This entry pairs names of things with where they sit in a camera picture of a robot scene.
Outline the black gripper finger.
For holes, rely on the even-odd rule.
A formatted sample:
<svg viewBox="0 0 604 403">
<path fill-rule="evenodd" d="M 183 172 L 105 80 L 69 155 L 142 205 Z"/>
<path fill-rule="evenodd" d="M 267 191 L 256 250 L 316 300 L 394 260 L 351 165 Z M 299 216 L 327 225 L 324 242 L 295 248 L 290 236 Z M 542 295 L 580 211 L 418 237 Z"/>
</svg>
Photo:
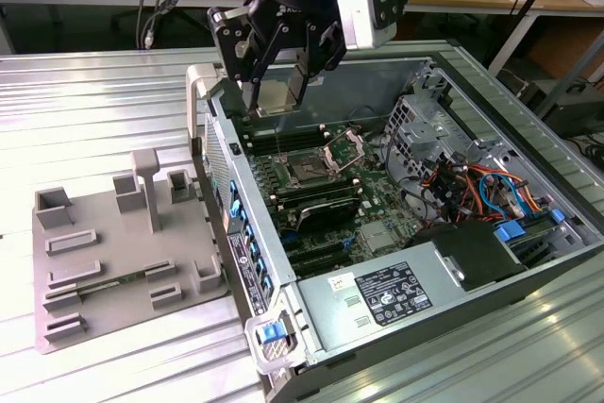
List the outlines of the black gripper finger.
<svg viewBox="0 0 604 403">
<path fill-rule="evenodd" d="M 289 79 L 287 105 L 300 109 L 309 82 L 322 71 L 332 71 L 346 53 L 344 33 L 339 21 L 316 25 L 307 21 L 305 41 L 296 53 L 296 64 Z"/>
<path fill-rule="evenodd" d="M 228 78 L 242 87 L 249 113 L 263 115 L 259 106 L 261 81 L 278 53 L 286 48 L 290 28 L 278 20 L 263 38 L 253 27 L 249 7 L 210 8 L 208 21 Z"/>
</svg>

